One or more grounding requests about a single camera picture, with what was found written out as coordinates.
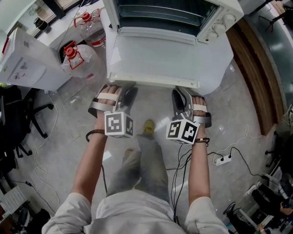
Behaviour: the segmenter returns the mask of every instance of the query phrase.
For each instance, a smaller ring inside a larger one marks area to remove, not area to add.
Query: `white appliance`
[[[237,0],[103,0],[109,80],[214,91],[233,58]]]
[[[0,60],[0,82],[55,91],[71,76],[65,73],[58,53],[17,28],[9,36]]]

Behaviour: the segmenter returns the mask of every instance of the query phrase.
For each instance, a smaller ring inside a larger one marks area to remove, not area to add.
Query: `glass panel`
[[[76,2],[79,2],[80,0],[57,0],[57,2],[60,4],[60,6],[63,9],[67,9],[71,5],[75,4]]]
[[[36,0],[27,5],[20,15],[14,20],[14,25],[9,28],[9,35],[16,27],[21,28],[28,34],[33,35],[38,29],[34,25],[35,19],[39,17],[47,23],[56,17],[42,0]]]
[[[205,0],[116,0],[120,18],[152,18],[201,27],[218,8]]]

